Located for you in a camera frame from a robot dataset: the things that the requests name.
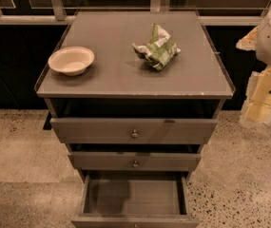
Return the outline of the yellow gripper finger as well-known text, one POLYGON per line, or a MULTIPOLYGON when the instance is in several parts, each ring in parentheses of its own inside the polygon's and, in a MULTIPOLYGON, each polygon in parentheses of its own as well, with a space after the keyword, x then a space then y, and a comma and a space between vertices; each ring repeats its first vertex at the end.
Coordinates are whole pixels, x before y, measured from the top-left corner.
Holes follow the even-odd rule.
POLYGON ((236 44, 236 48, 241 50, 255 50, 256 49, 256 37, 258 28, 254 27, 244 37, 242 37, 236 44))
POLYGON ((249 77, 240 124, 255 127, 271 123, 271 66, 262 72, 253 71, 249 77))

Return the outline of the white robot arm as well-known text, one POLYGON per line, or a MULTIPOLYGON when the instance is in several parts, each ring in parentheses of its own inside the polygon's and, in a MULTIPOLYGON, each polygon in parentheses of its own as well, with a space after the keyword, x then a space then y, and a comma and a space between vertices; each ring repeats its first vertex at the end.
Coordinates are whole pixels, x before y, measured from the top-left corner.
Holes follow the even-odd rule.
POLYGON ((271 9, 260 24, 236 44, 241 50, 254 50, 259 61, 266 64, 262 72, 253 71, 246 89, 240 123, 245 127, 271 123, 271 9))

